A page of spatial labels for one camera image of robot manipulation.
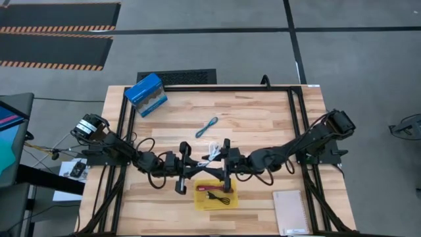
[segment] blue box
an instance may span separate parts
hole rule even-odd
[[[126,90],[124,94],[142,117],[148,115],[168,99],[164,93],[162,80],[155,73],[145,77]]]

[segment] orange striped tape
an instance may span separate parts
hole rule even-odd
[[[16,34],[27,36],[58,36],[58,37],[75,37],[75,38],[103,38],[111,39],[112,36],[94,36],[94,35],[81,35],[81,34],[48,34],[48,33],[21,33],[21,32],[0,32],[0,34]]]
[[[100,71],[102,66],[97,65],[70,65],[62,63],[34,63],[34,62],[16,62],[16,61],[0,61],[0,66],[24,67],[24,68],[49,68],[64,70],[95,70]]]
[[[81,32],[115,28],[115,26],[3,26],[0,27],[0,32]]]

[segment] yellow cable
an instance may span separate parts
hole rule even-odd
[[[29,144],[28,142],[25,142],[25,143],[24,143],[24,145],[26,145],[27,147],[30,147],[30,148],[37,149],[38,151],[42,151],[42,152],[44,152],[44,153],[46,153],[46,154],[48,154],[48,155],[50,155],[50,156],[53,156],[53,154],[52,154],[51,152],[49,152],[49,151],[48,151],[48,150],[46,150],[46,149],[40,148],[40,147],[39,147],[39,146],[37,146],[37,145],[32,145],[32,144]]]

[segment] robotic arm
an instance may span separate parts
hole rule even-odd
[[[108,130],[107,134],[103,132],[104,128]],[[190,179],[201,171],[223,180],[224,191],[229,192],[231,190],[231,174],[256,175],[262,174],[265,169],[270,172],[278,171],[285,162],[289,161],[289,156],[302,152],[316,157],[325,152],[327,143],[348,138],[353,134],[354,129],[355,125],[345,112],[333,110],[321,116],[300,137],[282,146],[258,149],[248,157],[242,155],[239,148],[231,148],[230,140],[225,139],[220,155],[214,158],[214,161],[224,162],[224,168],[219,169],[200,167],[198,162],[190,157],[191,146],[187,142],[180,144],[181,158],[172,151],[167,151],[159,156],[152,151],[137,151],[131,144],[110,131],[108,122],[97,115],[86,115],[71,131],[71,134],[80,144],[89,146],[88,150],[82,152],[88,160],[111,159],[121,165],[133,163],[140,172],[148,175],[152,185],[151,176],[163,177],[164,182],[167,176],[179,176],[175,191],[179,194],[186,194],[185,179]]]

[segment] floor mat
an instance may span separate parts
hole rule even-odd
[[[110,36],[0,33],[0,65],[69,70],[102,70]]]
[[[137,82],[153,72],[138,72]],[[217,84],[216,69],[175,70],[154,72],[164,85]]]
[[[120,3],[15,4],[0,7],[0,32],[114,30]]]

